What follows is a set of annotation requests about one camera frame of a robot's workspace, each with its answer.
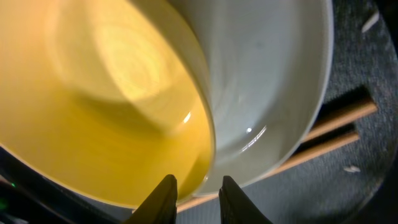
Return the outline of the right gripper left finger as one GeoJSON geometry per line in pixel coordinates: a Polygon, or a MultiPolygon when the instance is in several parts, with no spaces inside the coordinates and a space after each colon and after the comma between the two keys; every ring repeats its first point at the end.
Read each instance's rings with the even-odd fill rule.
{"type": "Polygon", "coordinates": [[[123,224],[175,224],[177,196],[177,180],[168,174],[123,224]]]}

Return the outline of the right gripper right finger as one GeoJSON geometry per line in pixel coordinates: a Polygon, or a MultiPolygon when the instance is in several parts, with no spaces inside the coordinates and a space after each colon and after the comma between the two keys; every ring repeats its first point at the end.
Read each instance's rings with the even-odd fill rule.
{"type": "Polygon", "coordinates": [[[223,177],[218,198],[222,224],[272,224],[228,175],[223,177]]]}

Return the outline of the yellow bowl with food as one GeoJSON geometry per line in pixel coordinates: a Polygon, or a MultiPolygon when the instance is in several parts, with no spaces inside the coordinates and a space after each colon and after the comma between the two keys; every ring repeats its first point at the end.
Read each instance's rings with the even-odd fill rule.
{"type": "Polygon", "coordinates": [[[1,147],[51,181],[137,208],[215,157],[208,66],[167,1],[2,1],[1,147]]]}

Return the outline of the wooden chopstick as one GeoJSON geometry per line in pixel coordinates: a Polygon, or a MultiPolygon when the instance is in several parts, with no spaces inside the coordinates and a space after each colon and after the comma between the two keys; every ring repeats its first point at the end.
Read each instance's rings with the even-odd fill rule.
{"type": "Polygon", "coordinates": [[[302,142],[315,139],[376,111],[377,105],[373,100],[365,99],[350,103],[348,106],[337,109],[316,121],[302,142]]]}
{"type": "MultiPolygon", "coordinates": [[[[278,168],[262,175],[258,179],[258,181],[266,179],[273,175],[279,174],[283,171],[286,171],[295,166],[303,164],[304,162],[312,160],[316,157],[327,154],[331,151],[334,151],[335,149],[341,148],[341,147],[343,147],[347,144],[350,144],[352,142],[355,142],[357,140],[359,140],[359,134],[356,131],[351,131],[347,134],[340,135],[331,140],[325,141],[321,144],[317,144],[316,146],[313,146],[309,149],[304,150],[303,152],[298,153],[295,156],[292,156],[290,159],[288,159],[285,163],[283,163],[278,168]]],[[[177,212],[180,213],[182,211],[196,207],[203,203],[209,202],[217,197],[218,197],[218,194],[211,194],[211,195],[207,195],[207,196],[203,196],[203,197],[195,197],[185,203],[178,205],[177,212]]]]}

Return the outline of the grey plate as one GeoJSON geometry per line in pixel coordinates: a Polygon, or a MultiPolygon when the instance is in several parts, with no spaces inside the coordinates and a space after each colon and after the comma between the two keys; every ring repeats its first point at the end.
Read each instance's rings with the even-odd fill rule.
{"type": "Polygon", "coordinates": [[[172,0],[210,70],[215,164],[198,195],[222,178],[240,186],[285,162],[312,127],[333,55],[329,0],[172,0]]]}

